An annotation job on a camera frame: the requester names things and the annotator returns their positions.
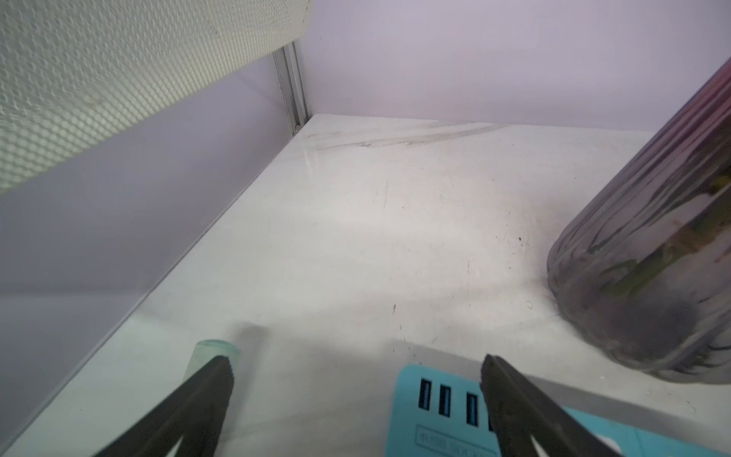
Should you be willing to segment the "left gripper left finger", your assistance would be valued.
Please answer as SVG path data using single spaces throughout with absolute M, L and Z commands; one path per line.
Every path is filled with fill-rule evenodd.
M 140 421 L 98 451 L 99 456 L 215 455 L 234 377 L 230 360 L 218 355 Z

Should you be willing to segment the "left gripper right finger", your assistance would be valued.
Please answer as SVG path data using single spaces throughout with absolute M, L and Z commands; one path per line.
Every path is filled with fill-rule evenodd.
M 480 388 L 504 456 L 619 454 L 499 356 L 485 356 Z

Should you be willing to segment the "teal power strip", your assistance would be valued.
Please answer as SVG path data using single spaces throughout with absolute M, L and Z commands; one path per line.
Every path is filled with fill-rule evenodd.
M 624 456 L 721 454 L 575 409 L 567 412 Z M 421 365 L 402 369 L 393 397 L 386 456 L 500 454 L 478 382 Z

